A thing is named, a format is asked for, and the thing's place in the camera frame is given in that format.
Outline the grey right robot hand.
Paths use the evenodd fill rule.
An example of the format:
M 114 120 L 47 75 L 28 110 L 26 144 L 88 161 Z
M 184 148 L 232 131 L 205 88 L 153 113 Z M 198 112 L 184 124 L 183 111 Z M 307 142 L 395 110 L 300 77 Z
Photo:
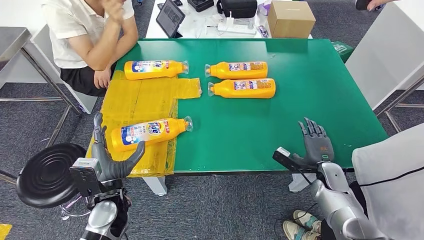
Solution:
M 314 168 L 320 162 L 332 162 L 335 153 L 326 130 L 307 117 L 304 117 L 304 121 L 298 124 L 303 135 L 305 156 L 293 153 L 294 161 L 303 168 Z

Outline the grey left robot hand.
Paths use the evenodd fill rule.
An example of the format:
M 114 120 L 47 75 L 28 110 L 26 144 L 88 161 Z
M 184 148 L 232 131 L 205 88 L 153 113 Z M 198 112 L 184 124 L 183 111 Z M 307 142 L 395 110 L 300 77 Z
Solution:
M 101 167 L 101 174 L 98 177 L 100 182 L 126 178 L 136 164 L 141 160 L 146 150 L 146 143 L 141 141 L 137 144 L 135 152 L 124 161 L 115 161 L 107 148 L 105 132 L 107 126 L 102 126 L 103 114 L 97 112 L 93 119 L 93 138 L 91 146 L 91 157 L 98 160 Z

